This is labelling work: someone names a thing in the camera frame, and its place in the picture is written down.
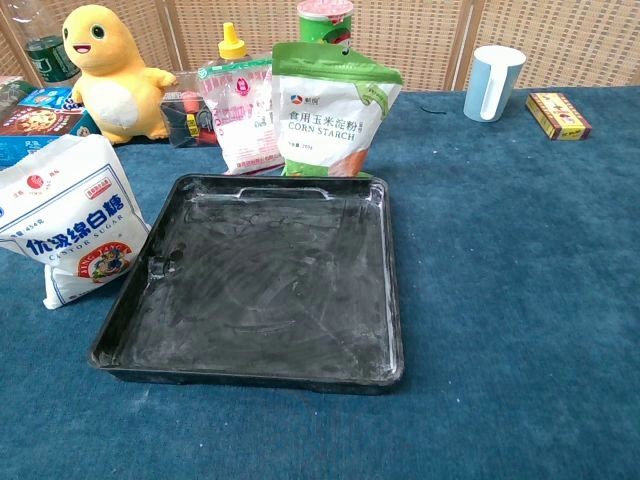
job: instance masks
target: black baking tray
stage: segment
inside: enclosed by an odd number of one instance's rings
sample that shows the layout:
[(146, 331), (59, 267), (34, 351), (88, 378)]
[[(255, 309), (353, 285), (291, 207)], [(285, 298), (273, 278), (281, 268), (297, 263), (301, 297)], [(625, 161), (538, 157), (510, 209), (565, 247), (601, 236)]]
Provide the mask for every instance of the black baking tray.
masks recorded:
[(388, 390), (404, 360), (387, 185), (181, 177), (90, 363), (139, 382)]

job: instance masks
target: tray handle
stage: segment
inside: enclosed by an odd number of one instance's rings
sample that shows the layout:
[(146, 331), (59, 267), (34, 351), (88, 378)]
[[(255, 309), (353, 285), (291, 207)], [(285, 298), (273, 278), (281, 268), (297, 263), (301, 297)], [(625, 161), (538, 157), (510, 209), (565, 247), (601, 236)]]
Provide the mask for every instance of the tray handle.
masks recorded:
[(277, 188), (277, 187), (243, 187), (238, 198), (323, 198), (328, 200), (329, 192), (317, 187)]

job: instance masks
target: blue carpet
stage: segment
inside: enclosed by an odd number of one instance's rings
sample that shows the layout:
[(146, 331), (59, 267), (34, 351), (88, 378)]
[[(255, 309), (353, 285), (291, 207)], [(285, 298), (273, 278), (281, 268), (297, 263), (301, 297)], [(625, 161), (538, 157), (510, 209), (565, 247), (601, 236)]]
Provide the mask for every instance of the blue carpet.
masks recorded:
[[(526, 91), (493, 124), (460, 93), (401, 94), (382, 125), (389, 395), (119, 382), (87, 351), (121, 282), (47, 311), (42, 266), (0, 252), (0, 478), (636, 477), (640, 88), (563, 91), (586, 141), (550, 141)], [(149, 222), (178, 176), (224, 170), (215, 147), (116, 151)]]

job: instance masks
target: stuffed dinosaur toy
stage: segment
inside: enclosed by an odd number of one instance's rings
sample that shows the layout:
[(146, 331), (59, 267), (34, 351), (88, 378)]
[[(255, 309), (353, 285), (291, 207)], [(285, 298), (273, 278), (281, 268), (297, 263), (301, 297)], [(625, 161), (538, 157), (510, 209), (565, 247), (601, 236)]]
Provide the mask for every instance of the stuffed dinosaur toy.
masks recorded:
[(147, 68), (133, 36), (118, 16), (100, 5), (85, 5), (62, 26), (64, 49), (82, 71), (72, 90), (111, 143), (135, 135), (166, 138), (160, 101), (176, 77)]

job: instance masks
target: red and yellow box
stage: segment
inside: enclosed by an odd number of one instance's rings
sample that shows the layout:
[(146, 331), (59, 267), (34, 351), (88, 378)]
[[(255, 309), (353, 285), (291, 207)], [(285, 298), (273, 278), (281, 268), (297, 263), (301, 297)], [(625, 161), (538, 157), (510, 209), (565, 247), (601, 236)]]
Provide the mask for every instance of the red and yellow box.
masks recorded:
[(584, 140), (591, 125), (562, 93), (530, 93), (527, 108), (551, 140)]

